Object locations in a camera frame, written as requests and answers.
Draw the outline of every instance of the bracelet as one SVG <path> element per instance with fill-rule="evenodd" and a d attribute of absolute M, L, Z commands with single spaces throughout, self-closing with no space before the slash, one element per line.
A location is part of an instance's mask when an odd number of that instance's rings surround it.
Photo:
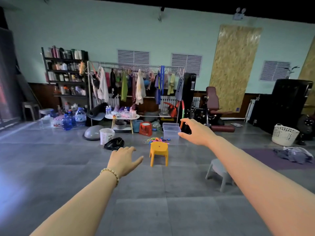
<path fill-rule="evenodd" d="M 119 177 L 118 177 L 118 175 L 116 174 L 116 172 L 114 172 L 112 169 L 104 168 L 103 170 L 100 171 L 100 174 L 102 174 L 102 172 L 105 171 L 105 170 L 110 171 L 111 173 L 113 173 L 113 174 L 116 176 L 116 179 L 117 179 L 116 187 L 117 187 L 117 186 L 118 186 L 118 183 L 119 183 Z"/>

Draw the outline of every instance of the hand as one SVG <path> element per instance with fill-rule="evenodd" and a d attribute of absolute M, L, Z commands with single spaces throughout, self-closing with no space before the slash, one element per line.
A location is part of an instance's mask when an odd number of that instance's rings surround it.
<path fill-rule="evenodd" d="M 179 132 L 178 134 L 191 143 L 209 147 L 209 143 L 217 137 L 209 127 L 202 125 L 195 119 L 182 118 L 181 121 L 189 126 L 191 134 L 189 135 L 183 132 Z"/>
<path fill-rule="evenodd" d="M 118 151 L 112 151 L 107 168 L 116 172 L 119 178 L 132 172 L 143 160 L 143 156 L 132 162 L 132 153 L 136 151 L 134 147 L 120 147 Z"/>

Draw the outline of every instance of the black garbage bag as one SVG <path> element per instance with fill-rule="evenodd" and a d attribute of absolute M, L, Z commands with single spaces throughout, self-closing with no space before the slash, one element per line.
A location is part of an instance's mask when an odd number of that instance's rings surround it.
<path fill-rule="evenodd" d="M 104 145 L 107 150 L 118 150 L 120 147 L 124 147 L 124 140 L 122 138 L 114 138 Z"/>

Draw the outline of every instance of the forearm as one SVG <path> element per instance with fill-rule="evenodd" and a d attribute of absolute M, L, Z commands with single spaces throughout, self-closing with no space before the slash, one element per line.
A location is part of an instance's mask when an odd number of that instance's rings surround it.
<path fill-rule="evenodd" d="M 109 171 L 102 172 L 46 219 L 31 236 L 94 235 L 115 186 L 115 175 Z"/>
<path fill-rule="evenodd" d="M 224 138 L 216 137 L 214 141 L 209 148 L 274 235 L 314 234 L 314 194 Z"/>

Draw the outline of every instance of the window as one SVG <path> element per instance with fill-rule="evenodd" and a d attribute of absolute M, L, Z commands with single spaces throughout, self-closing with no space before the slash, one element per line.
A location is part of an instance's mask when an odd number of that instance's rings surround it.
<path fill-rule="evenodd" d="M 185 72 L 195 73 L 199 77 L 201 68 L 202 56 L 199 55 L 183 55 L 172 54 L 172 66 L 185 67 Z M 177 69 L 172 69 L 172 72 L 177 73 Z"/>
<path fill-rule="evenodd" d="M 150 53 L 145 51 L 118 50 L 118 63 L 149 65 Z"/>
<path fill-rule="evenodd" d="M 276 81 L 277 79 L 285 79 L 289 69 L 289 62 L 265 61 L 259 80 Z"/>

